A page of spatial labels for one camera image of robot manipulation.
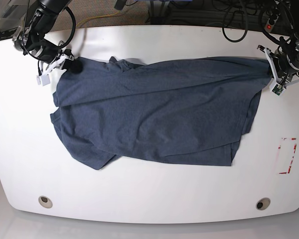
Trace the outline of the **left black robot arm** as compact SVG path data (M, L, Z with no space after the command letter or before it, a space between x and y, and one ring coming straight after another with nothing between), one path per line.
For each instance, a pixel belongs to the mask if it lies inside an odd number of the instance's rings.
M286 38L271 35L279 19L287 28ZM259 11L258 25L264 36L278 46L274 52L262 45L257 48L270 65L270 90L281 95L288 86L299 83L299 0L267 1Z

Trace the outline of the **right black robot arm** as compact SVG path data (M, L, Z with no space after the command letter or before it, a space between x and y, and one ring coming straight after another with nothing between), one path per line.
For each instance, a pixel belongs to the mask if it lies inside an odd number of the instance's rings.
M67 49L76 31L76 19L69 4L69 0L36 0L33 4L28 4L24 20L12 38L16 50L37 60L40 77L55 68L65 69L73 74L79 74L83 70L82 62ZM56 45L45 39L45 35L50 32L63 11L70 15L72 28L68 39Z

